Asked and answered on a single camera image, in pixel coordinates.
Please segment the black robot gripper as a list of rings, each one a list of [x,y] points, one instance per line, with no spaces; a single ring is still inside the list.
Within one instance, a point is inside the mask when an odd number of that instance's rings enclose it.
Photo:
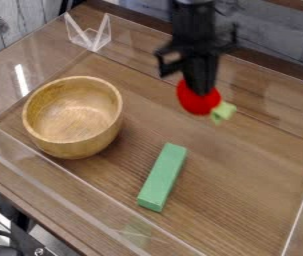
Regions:
[[[171,39],[153,52],[161,77],[183,71],[199,96],[215,87],[219,57],[238,47],[238,25],[218,23],[216,0],[169,0]]]

